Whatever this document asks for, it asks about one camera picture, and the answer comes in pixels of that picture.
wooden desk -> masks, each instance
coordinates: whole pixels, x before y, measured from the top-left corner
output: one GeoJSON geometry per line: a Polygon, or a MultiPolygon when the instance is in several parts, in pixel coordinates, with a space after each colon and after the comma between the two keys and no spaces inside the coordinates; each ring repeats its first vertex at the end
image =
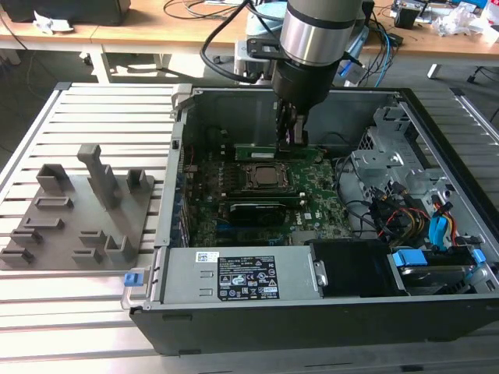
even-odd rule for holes
{"type": "MultiPolygon", "coordinates": [[[[92,35],[93,43],[152,44],[199,50],[208,35],[221,21],[201,19],[175,19],[163,12],[166,0],[132,0],[132,7],[120,27],[99,26],[92,35]]],[[[194,10],[208,14],[222,10],[217,5],[197,5],[194,10]]],[[[168,12],[190,17],[182,4],[168,8],[168,12]]],[[[214,40],[213,47],[234,49],[238,39],[246,37],[247,11],[241,12],[214,40]]]]}
{"type": "MultiPolygon", "coordinates": [[[[429,24],[416,23],[413,30],[398,29],[394,27],[394,20],[389,15],[389,6],[393,0],[376,0],[374,12],[378,20],[383,23],[388,33],[400,35],[404,38],[398,50],[399,55],[428,57],[428,58],[467,58],[482,60],[499,59],[499,43],[488,44],[481,41],[481,35],[473,34],[439,36],[429,24]]],[[[371,35],[363,52],[378,52],[379,39],[371,35]]]]}
{"type": "MultiPolygon", "coordinates": [[[[7,16],[7,13],[0,9],[0,14],[2,18],[9,27],[9,29],[28,47],[30,42],[35,43],[84,43],[90,44],[92,40],[90,37],[97,29],[97,25],[75,25],[75,31],[72,33],[56,33],[55,35],[47,35],[39,31],[32,23],[16,23],[12,22],[7,16]]],[[[3,26],[0,22],[0,41],[10,41],[16,45],[16,49],[23,49],[16,42],[16,39],[11,35],[11,33],[3,26]]]]}
{"type": "MultiPolygon", "coordinates": [[[[28,49],[53,51],[85,51],[90,53],[99,82],[109,83],[111,75],[106,53],[148,53],[155,55],[157,67],[161,67],[162,54],[197,54],[208,35],[220,24],[216,20],[175,19],[163,12],[166,0],[132,0],[132,6],[121,26],[76,25],[75,33],[45,35],[30,23],[12,23],[3,13],[4,20],[19,36],[28,49]]],[[[378,19],[388,32],[404,37],[397,59],[432,58],[434,68],[429,77],[434,77],[440,65],[499,65],[499,44],[487,44],[480,35],[450,37],[438,36],[430,25],[416,24],[413,30],[395,29],[393,19],[386,17],[392,0],[376,0],[374,9],[378,19]]],[[[215,5],[198,5],[196,11],[208,13],[222,9],[215,5]]],[[[182,4],[168,11],[189,16],[182,4]]],[[[243,11],[214,40],[210,53],[233,55],[235,41],[246,37],[246,15],[243,11]]],[[[0,26],[0,48],[22,49],[9,32],[0,26]]],[[[364,53],[377,53],[380,42],[371,35],[363,49],[364,53]]]]}

gray fixture plate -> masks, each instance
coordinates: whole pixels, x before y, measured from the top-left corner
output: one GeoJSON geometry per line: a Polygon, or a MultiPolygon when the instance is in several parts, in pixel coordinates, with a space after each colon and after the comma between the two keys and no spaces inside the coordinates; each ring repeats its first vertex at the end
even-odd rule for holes
{"type": "MultiPolygon", "coordinates": [[[[31,220],[52,220],[60,218],[63,227],[60,229],[37,229],[43,237],[40,244],[26,245],[34,259],[30,263],[10,266],[0,261],[2,270],[128,270],[135,265],[136,256],[139,251],[140,239],[149,207],[154,177],[147,176],[150,186],[148,190],[129,193],[126,176],[116,176],[118,188],[117,196],[121,196],[121,203],[113,210],[106,211],[94,195],[86,175],[69,175],[69,181],[64,184],[64,196],[73,202],[73,208],[61,207],[60,209],[38,209],[34,202],[38,197],[54,197],[42,188],[32,200],[30,207],[24,215],[19,229],[24,229],[28,218],[31,220]],[[73,258],[73,251],[88,250],[80,240],[81,231],[100,231],[105,235],[111,235],[115,243],[120,246],[123,236],[126,235],[133,248],[133,256],[128,261],[112,262],[104,252],[104,244],[96,245],[95,248],[101,254],[99,263],[84,261],[77,263],[73,258]]],[[[7,245],[7,250],[21,248],[13,240],[7,245]]]]}

desk leg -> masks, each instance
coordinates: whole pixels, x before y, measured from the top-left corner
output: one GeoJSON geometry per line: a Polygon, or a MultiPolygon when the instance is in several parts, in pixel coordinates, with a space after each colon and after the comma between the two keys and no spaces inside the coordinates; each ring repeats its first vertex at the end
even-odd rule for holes
{"type": "Polygon", "coordinates": [[[154,64],[156,69],[163,69],[163,54],[154,54],[154,64]]]}
{"type": "Polygon", "coordinates": [[[441,67],[442,67],[442,65],[433,64],[430,68],[430,71],[428,72],[428,78],[430,78],[430,79],[437,78],[437,74],[438,74],[438,72],[440,72],[441,67]]]}
{"type": "Polygon", "coordinates": [[[4,60],[9,60],[13,65],[18,65],[21,63],[21,59],[17,55],[15,49],[0,49],[0,56],[2,56],[4,60]]]}
{"type": "Polygon", "coordinates": [[[106,54],[100,51],[92,51],[90,53],[90,58],[92,59],[92,65],[94,65],[97,81],[99,83],[110,83],[112,77],[106,54]]]}

warning label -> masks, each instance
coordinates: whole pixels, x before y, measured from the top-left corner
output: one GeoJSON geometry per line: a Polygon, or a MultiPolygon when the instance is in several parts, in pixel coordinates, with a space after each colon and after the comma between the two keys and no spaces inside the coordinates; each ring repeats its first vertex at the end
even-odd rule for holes
{"type": "Polygon", "coordinates": [[[219,257],[218,298],[223,302],[279,298],[274,257],[219,257]]]}

metal slotted platform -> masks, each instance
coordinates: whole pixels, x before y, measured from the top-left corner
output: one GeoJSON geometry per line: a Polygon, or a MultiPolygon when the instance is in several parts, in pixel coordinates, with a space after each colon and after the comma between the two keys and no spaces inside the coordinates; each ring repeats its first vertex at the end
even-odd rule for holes
{"type": "MultiPolygon", "coordinates": [[[[73,84],[68,90],[55,91],[0,175],[0,247],[8,243],[8,234],[38,189],[38,168],[60,163],[68,173],[84,174],[84,165],[76,159],[80,144],[100,143],[101,159],[117,175],[140,167],[156,180],[137,267],[150,265],[173,126],[172,91],[169,85],[130,84],[73,84]]],[[[452,95],[439,103],[431,97],[422,100],[436,116],[439,108],[459,108],[452,95]]],[[[449,122],[440,125],[456,125],[449,122]]],[[[443,130],[451,138],[452,128],[443,130]]],[[[466,152],[468,144],[462,145],[458,150],[466,152]]],[[[480,181],[491,182],[489,178],[480,181]]],[[[488,192],[497,192],[493,183],[488,185],[488,192]]],[[[347,369],[386,373],[424,368],[425,372],[468,374],[497,372],[499,367],[499,324],[444,344],[161,357],[122,310],[124,273],[0,272],[0,372],[240,374],[347,369]]],[[[134,295],[142,298],[144,292],[140,288],[134,295]]]]}
{"type": "MultiPolygon", "coordinates": [[[[499,132],[466,96],[450,90],[417,90],[416,96],[447,137],[490,201],[499,208],[499,132]]],[[[427,147],[430,163],[437,161],[427,147]]]]}

